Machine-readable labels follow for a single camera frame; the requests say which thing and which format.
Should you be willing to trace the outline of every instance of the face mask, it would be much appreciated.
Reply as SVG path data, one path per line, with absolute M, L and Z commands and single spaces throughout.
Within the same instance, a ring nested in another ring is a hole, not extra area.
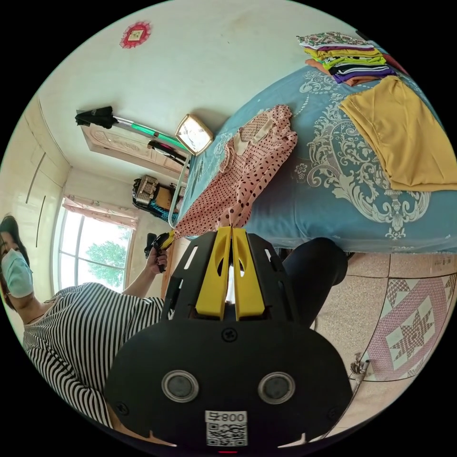
M 1 271 L 13 297 L 23 298 L 33 292 L 32 270 L 20 252 L 10 249 L 1 260 Z

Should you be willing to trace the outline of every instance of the hair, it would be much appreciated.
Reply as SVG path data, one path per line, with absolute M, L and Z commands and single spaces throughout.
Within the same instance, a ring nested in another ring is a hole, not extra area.
M 25 248 L 25 246 L 23 245 L 23 243 L 19 237 L 19 225 L 18 225 L 17 220 L 11 215 L 6 215 L 3 218 L 2 222 L 0 223 L 0 232 L 7 232 L 11 235 L 11 237 L 13 238 L 13 241 L 19 247 L 19 252 L 24 256 L 25 261 L 27 262 L 27 265 L 30 267 L 30 260 L 29 260 L 28 254 L 27 254 L 27 249 Z M 5 297 L 6 304 L 8 305 L 9 308 L 15 310 L 13 304 L 11 303 L 9 295 L 7 295 L 8 286 L 6 284 L 5 278 L 3 277 L 3 273 L 1 271 L 1 263 L 0 263 L 0 285 L 1 285 L 1 288 L 3 289 L 3 295 Z

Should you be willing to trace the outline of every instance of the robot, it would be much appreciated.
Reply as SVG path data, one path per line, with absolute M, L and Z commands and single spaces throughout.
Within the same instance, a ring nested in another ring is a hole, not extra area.
M 173 232 L 161 237 L 169 246 Z M 160 322 L 122 347 L 105 398 L 141 436 L 200 455 L 262 455 L 324 436 L 352 389 L 337 350 L 299 323 L 272 245 L 225 227 L 191 241 Z

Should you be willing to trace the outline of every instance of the yellow cloth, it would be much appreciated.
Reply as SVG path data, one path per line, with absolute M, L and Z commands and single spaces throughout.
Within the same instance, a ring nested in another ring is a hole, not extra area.
M 357 59 L 351 59 L 349 57 L 340 57 L 338 59 L 332 60 L 331 62 L 325 62 L 325 60 L 317 60 L 322 64 L 322 66 L 326 70 L 330 70 L 334 65 L 336 64 L 342 64 L 342 63 L 347 63 L 347 64 L 359 64 L 359 65 L 385 65 L 386 64 L 386 59 L 384 57 L 373 57 L 372 59 L 362 59 L 362 60 L 357 60 Z
M 314 59 L 323 60 L 327 57 L 341 56 L 361 56 L 361 57 L 382 57 L 382 54 L 377 50 L 360 51 L 358 49 L 330 49 L 329 51 L 316 51 L 314 49 L 305 49 L 305 52 Z
M 393 190 L 457 190 L 457 159 L 425 103 L 387 76 L 340 105 L 376 153 Z

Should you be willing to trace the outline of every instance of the woman's hand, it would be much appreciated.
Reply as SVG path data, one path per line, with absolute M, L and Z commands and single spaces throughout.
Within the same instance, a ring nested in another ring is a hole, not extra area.
M 167 264 L 168 253 L 166 251 L 157 252 L 155 248 L 152 248 L 148 260 L 146 260 L 146 270 L 153 275 L 158 275 L 161 273 L 159 265 L 162 265 L 165 270 Z

